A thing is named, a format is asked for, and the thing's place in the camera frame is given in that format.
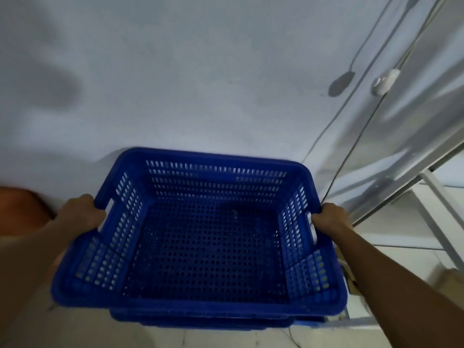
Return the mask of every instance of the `basket bottom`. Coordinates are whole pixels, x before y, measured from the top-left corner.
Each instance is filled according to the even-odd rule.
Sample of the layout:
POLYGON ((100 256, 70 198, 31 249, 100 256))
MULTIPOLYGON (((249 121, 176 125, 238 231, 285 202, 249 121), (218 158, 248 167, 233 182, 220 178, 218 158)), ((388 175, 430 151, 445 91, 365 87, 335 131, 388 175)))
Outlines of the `basket bottom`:
POLYGON ((277 215, 260 204, 161 199, 144 220, 123 295, 288 303, 277 215))

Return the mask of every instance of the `white floor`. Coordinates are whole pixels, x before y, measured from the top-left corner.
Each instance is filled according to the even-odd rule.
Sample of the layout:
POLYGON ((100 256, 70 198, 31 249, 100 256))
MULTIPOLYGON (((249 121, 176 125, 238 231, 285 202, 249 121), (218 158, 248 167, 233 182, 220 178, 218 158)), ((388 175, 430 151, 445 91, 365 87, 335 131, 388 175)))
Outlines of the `white floor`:
MULTIPOLYGON (((293 326, 302 347, 390 347, 378 329, 312 329, 293 326)), ((54 307, 49 287, 40 288, 17 318, 2 348, 295 348, 288 330, 206 331, 143 327, 114 321, 107 310, 54 307)))

